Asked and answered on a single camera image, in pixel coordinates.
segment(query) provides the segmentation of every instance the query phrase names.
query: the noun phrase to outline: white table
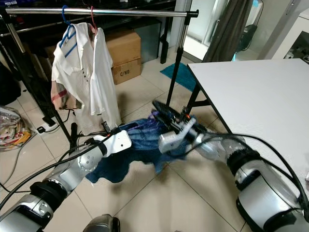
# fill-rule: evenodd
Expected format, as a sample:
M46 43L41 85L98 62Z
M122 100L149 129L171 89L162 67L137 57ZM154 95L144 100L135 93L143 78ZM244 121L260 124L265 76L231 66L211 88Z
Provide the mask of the white table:
M258 136L289 162L306 188L309 171L309 65L300 59L188 64L228 131ZM285 169L260 142L262 157Z

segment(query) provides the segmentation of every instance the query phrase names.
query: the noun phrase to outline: tiled floor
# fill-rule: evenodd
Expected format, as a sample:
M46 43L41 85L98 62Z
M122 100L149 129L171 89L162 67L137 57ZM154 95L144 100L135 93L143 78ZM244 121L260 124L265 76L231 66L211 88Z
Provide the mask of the tiled floor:
M166 101L170 79L159 71L172 64L175 57L174 49L170 49L165 64L160 64L158 59L149 61L143 65L140 76L116 86L123 122L147 117L153 99ZM171 106L181 110L190 95L190 91L176 84ZM42 124L42 113L27 91L9 106L17 109L30 126L37 128ZM216 131L225 130L210 106L194 108L192 113L205 126ZM64 120L67 112L60 112L60 116ZM74 121L75 116L71 114L66 122L69 130ZM16 171L6 187L12 189L31 173L55 162L68 148L62 130L37 135L22 150ZM16 150L0 154L0 181L6 179L16 155ZM22 190L27 190L46 174L39 175ZM2 190L1 199L6 194ZM187 161L169 164L157 175L152 165L133 162L121 183L112 184L101 179L91 184L84 179L44 231L82 231L92 218L109 213L119 217L124 232L249 232L235 207L237 194L230 171L224 165L205 160L197 152L189 154ZM1 213L22 195L15 194Z

